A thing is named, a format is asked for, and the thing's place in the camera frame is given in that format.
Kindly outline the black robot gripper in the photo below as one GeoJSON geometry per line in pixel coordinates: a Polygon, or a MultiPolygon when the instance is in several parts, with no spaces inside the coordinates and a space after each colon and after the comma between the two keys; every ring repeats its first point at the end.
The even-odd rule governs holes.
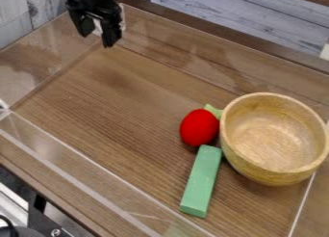
{"type": "Polygon", "coordinates": [[[114,0],[65,0],[78,34],[85,38],[94,30],[93,18],[99,19],[103,47],[111,47],[122,37],[122,9],[114,0]]]}

